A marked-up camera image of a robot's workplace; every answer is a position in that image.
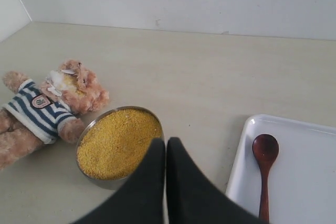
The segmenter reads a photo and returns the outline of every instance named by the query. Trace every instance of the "teddy bear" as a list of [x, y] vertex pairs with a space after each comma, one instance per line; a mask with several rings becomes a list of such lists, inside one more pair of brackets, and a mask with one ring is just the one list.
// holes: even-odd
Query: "teddy bear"
[[73, 59], [40, 85], [16, 71], [7, 72], [3, 83], [15, 96], [0, 109], [0, 170], [59, 138], [76, 143], [85, 129], [77, 116], [109, 102], [96, 74]]

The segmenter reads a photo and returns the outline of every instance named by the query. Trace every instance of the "beige countertop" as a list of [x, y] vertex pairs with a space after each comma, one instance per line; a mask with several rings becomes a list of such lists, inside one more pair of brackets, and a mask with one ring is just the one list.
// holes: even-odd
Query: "beige countertop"
[[[336, 126], [336, 42], [31, 23], [0, 44], [0, 74], [37, 82], [67, 58], [94, 70], [111, 95], [102, 112], [143, 106], [178, 136], [225, 191], [242, 128], [254, 114]], [[0, 101], [13, 95], [0, 84]], [[58, 142], [0, 173], [1, 223], [69, 223], [109, 197]]]

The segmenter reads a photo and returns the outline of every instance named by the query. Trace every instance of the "blue and white striped shirt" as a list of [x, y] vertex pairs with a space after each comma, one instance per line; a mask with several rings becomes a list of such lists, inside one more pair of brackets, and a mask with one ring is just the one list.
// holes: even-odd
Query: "blue and white striped shirt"
[[53, 102], [42, 94], [32, 79], [22, 83], [19, 92], [3, 108], [45, 144], [54, 143], [64, 124], [76, 118], [64, 102]]

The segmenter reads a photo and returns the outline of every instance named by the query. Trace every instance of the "shirt patch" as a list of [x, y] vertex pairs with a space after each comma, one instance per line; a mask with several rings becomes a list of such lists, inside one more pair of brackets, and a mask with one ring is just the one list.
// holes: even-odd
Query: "shirt patch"
[[50, 104], [51, 104], [51, 101], [44, 94], [41, 94], [35, 97], [31, 101], [31, 105], [36, 109], [43, 109]]

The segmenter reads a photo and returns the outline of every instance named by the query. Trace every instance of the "stainless steel bowl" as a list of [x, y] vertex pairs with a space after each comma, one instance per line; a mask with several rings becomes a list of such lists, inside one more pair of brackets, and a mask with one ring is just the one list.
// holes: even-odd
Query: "stainless steel bowl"
[[92, 178], [90, 176], [88, 176], [87, 174], [85, 174], [82, 169], [80, 168], [79, 166], [79, 163], [78, 163], [78, 159], [77, 159], [77, 150], [78, 150], [78, 147], [80, 146], [80, 143], [81, 141], [83, 140], [84, 136], [88, 133], [88, 131], [99, 121], [101, 120], [102, 118], [104, 118], [105, 116], [113, 113], [113, 112], [116, 112], [116, 111], [120, 111], [120, 110], [128, 110], [128, 109], [133, 109], [133, 110], [140, 110], [140, 111], [144, 111], [144, 112], [147, 112], [149, 114], [151, 114], [152, 116], [154, 116], [157, 121], [159, 122], [159, 125], [160, 125], [160, 128], [161, 128], [161, 132], [162, 132], [162, 135], [161, 135], [161, 139], [164, 140], [164, 136], [163, 136], [163, 130], [162, 130], [162, 125], [161, 125], [161, 122], [159, 120], [159, 118], [151, 111], [149, 111], [148, 109], [145, 109], [145, 108], [142, 108], [142, 107], [138, 107], [138, 106], [123, 106], [123, 107], [119, 107], [119, 108], [116, 108], [116, 109], [112, 109], [112, 110], [109, 110], [107, 112], [105, 112], [104, 114], [100, 115], [99, 117], [97, 117], [95, 120], [93, 120], [86, 128], [85, 130], [82, 132], [81, 136], [79, 137], [79, 140], [78, 140], [78, 143], [77, 143], [77, 146], [76, 146], [76, 163], [77, 163], [77, 167], [78, 169], [82, 172], [82, 174], [88, 179], [90, 180], [92, 183], [94, 183], [95, 185], [101, 187], [101, 188], [104, 188], [104, 189], [109, 189], [109, 190], [117, 190], [119, 187], [121, 187], [127, 180], [127, 178], [129, 176], [126, 176], [124, 178], [120, 178], [120, 179], [114, 179], [114, 180], [102, 180], [102, 179], [96, 179], [96, 178]]

